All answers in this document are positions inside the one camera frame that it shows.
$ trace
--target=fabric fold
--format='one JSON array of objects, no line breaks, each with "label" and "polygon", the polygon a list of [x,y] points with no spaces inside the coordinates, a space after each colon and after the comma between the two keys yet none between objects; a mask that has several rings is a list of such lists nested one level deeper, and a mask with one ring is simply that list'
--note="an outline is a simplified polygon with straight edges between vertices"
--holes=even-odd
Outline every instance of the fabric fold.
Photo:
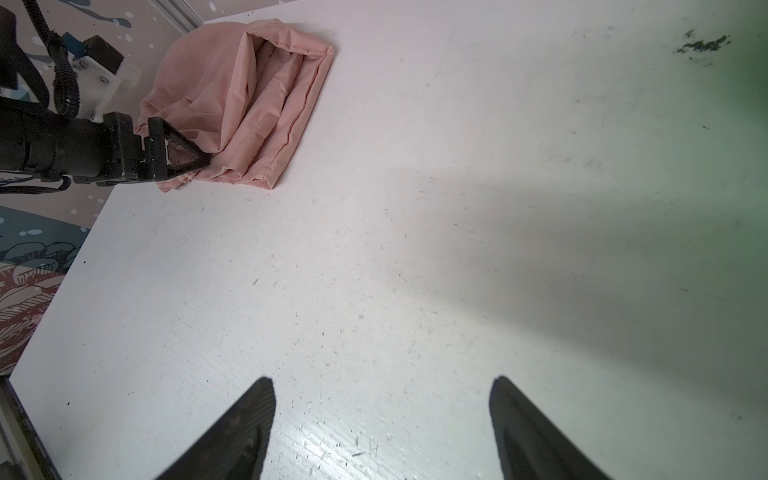
[{"label": "fabric fold", "polygon": [[279,20],[203,25],[176,41],[134,130],[144,136],[147,119],[161,117],[213,159],[209,167],[159,183],[160,189],[190,180],[273,188],[333,55],[327,42]]}]

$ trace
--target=white table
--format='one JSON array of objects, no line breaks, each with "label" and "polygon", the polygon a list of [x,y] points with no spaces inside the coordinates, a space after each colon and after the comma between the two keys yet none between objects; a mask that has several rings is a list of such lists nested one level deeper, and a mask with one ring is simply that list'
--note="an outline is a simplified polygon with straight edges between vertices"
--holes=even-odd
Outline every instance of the white table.
[{"label": "white table", "polygon": [[111,195],[12,377],[62,478],[153,478],[259,376],[262,478],[500,478],[501,374],[617,480],[766,478],[767,16],[233,16],[337,58],[274,191]]}]

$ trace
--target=black cable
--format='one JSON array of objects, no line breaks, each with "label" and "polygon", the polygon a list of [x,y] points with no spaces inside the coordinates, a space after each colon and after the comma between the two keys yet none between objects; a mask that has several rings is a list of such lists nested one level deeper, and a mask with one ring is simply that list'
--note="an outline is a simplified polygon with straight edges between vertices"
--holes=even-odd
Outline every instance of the black cable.
[{"label": "black cable", "polygon": [[50,102],[48,87],[45,86],[43,77],[40,76],[40,72],[32,64],[32,60],[29,59],[27,54],[17,44],[6,46],[7,48],[3,48],[3,55],[8,59],[11,67],[24,78],[24,81],[27,82],[27,86],[35,94],[38,102],[45,108],[48,108],[48,103]]},{"label": "black cable", "polygon": [[69,177],[62,177],[61,185],[58,188],[39,187],[38,185],[9,185],[0,187],[0,194],[53,194],[67,190],[71,183],[72,180]]},{"label": "black cable", "polygon": [[29,19],[35,26],[38,37],[48,50],[48,54],[55,63],[56,76],[53,80],[53,101],[56,111],[67,118],[75,118],[80,111],[80,88],[78,77],[69,64],[67,48],[61,37],[48,28],[43,13],[40,11],[37,0],[22,0],[27,10]]}]

